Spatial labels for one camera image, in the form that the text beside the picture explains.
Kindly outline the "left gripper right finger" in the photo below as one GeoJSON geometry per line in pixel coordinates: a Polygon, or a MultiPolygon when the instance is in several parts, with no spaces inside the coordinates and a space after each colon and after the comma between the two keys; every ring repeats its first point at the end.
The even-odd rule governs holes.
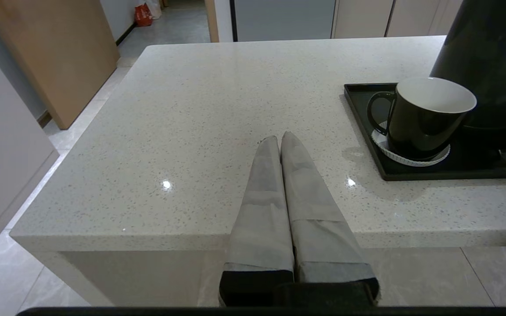
{"type": "Polygon", "coordinates": [[[296,281],[361,283],[371,304],[377,304],[380,298],[377,276],[307,148],[292,132],[283,134],[281,164],[296,281]]]}

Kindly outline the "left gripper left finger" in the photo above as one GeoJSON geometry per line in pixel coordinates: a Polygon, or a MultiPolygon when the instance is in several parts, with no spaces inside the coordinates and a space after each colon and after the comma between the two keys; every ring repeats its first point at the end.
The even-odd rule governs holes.
{"type": "Polygon", "coordinates": [[[294,282],[294,254],[276,136],[259,142],[219,282],[222,306],[271,306],[294,282]]]}

